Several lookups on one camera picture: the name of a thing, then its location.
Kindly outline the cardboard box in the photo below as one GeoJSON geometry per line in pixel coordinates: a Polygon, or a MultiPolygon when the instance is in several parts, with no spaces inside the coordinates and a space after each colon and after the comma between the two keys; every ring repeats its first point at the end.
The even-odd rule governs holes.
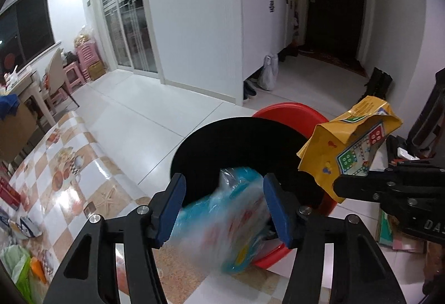
{"type": "Polygon", "coordinates": [[[24,149],[38,127],[35,116],[26,104],[20,104],[15,116],[7,115],[1,120],[1,160],[10,164],[24,149]]]}

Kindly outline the white plastic bag on floor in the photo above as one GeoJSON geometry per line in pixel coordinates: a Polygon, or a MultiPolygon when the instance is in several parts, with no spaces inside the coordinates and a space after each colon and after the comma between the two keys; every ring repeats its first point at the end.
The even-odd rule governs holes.
{"type": "Polygon", "coordinates": [[[266,55],[257,85],[265,91],[275,89],[278,78],[278,55],[266,55]]]}

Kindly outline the red gift box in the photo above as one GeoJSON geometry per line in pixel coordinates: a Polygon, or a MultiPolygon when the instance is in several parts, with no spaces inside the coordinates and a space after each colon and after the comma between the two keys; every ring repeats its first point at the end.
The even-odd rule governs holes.
{"type": "Polygon", "coordinates": [[[0,196],[13,210],[19,210],[21,203],[20,194],[3,176],[0,177],[0,196]]]}

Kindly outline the dark window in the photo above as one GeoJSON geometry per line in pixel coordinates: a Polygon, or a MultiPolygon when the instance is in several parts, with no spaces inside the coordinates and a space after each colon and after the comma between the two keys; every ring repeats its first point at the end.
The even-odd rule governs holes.
{"type": "Polygon", "coordinates": [[[21,70],[55,44],[48,0],[18,0],[1,14],[1,74],[21,70]]]}

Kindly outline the red plastic stool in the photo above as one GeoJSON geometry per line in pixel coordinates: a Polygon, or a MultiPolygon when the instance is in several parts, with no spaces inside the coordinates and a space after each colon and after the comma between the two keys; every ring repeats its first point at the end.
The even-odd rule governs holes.
{"type": "MultiPolygon", "coordinates": [[[[272,104],[257,111],[253,117],[269,119],[293,128],[308,140],[317,124],[328,122],[321,113],[305,104],[286,102],[272,104]]],[[[259,268],[289,278],[296,251],[289,250],[284,244],[279,244],[270,253],[253,261],[259,268]]]]}

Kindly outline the green plastic bag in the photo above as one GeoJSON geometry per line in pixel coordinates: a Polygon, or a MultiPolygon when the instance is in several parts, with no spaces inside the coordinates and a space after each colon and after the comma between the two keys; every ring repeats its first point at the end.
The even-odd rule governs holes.
{"type": "Polygon", "coordinates": [[[1,249],[1,262],[27,303],[33,303],[29,282],[30,261],[28,250],[18,244],[1,249]]]}

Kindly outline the black boots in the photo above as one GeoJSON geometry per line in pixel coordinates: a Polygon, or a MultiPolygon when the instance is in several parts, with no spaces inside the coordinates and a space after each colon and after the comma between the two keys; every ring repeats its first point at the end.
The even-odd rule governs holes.
{"type": "Polygon", "coordinates": [[[386,100],[386,94],[388,93],[392,82],[393,78],[388,73],[374,67],[371,77],[365,85],[366,91],[357,102],[360,102],[367,96],[378,97],[379,99],[386,100]]]}

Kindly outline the blue cloth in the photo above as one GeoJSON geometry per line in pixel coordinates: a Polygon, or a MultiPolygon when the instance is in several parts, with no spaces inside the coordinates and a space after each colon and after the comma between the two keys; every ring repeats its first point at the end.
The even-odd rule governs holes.
{"type": "Polygon", "coordinates": [[[15,116],[20,106],[16,94],[2,95],[0,97],[0,119],[4,121],[7,116],[15,116]]]}

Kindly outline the pink plastic stools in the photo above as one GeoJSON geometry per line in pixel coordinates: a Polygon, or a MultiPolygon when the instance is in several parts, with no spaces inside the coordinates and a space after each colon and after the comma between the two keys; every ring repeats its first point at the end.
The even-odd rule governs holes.
{"type": "Polygon", "coordinates": [[[75,57],[67,58],[64,67],[69,88],[75,89],[106,74],[106,68],[97,53],[96,44],[86,41],[75,49],[75,57]]]}

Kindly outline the glass sliding door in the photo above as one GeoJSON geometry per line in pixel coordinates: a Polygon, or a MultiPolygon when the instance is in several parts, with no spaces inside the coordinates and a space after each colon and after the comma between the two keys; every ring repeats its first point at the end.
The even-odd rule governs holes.
{"type": "Polygon", "coordinates": [[[141,75],[158,75],[143,0],[100,1],[117,65],[141,75]]]}

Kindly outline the blue transparent snack bag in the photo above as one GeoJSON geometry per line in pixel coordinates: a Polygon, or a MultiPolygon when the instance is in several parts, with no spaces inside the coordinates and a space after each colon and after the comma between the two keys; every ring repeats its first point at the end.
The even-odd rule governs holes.
{"type": "Polygon", "coordinates": [[[219,187],[178,214],[170,241],[203,269],[244,271],[271,235],[263,176],[251,168],[219,172],[219,187]]]}

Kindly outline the yellow board game box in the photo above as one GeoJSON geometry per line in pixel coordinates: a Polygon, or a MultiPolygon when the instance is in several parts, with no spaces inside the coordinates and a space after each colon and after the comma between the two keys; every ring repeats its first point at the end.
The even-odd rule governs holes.
{"type": "Polygon", "coordinates": [[[344,198],[333,190],[335,179],[343,174],[366,176],[378,149],[402,124],[387,101],[367,96],[341,116],[315,126],[297,153],[299,170],[313,176],[318,186],[341,203],[344,198]]]}

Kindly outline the black round trash bin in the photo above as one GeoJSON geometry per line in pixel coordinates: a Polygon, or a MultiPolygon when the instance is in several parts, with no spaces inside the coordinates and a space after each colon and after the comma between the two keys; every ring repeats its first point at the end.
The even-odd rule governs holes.
{"type": "Polygon", "coordinates": [[[307,122],[284,124],[260,117],[234,117],[207,124],[190,134],[174,154],[170,173],[186,178],[186,207],[213,193],[226,168],[273,173],[284,191],[317,214],[329,215],[335,204],[307,173],[299,173],[297,152],[309,138],[307,122]]]}

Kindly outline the small brown box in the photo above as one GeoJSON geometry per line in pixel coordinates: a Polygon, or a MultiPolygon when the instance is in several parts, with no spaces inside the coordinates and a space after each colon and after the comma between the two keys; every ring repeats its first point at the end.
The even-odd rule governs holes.
{"type": "Polygon", "coordinates": [[[96,212],[96,210],[97,210],[96,206],[93,202],[87,202],[84,205],[83,213],[84,213],[85,217],[88,219],[96,212]]]}

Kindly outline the dark entrance door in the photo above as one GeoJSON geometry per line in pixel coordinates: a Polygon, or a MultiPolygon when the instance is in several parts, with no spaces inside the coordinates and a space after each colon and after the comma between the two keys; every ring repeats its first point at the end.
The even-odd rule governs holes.
{"type": "Polygon", "coordinates": [[[366,0],[308,0],[305,51],[363,75],[357,55],[365,10],[366,0]]]}

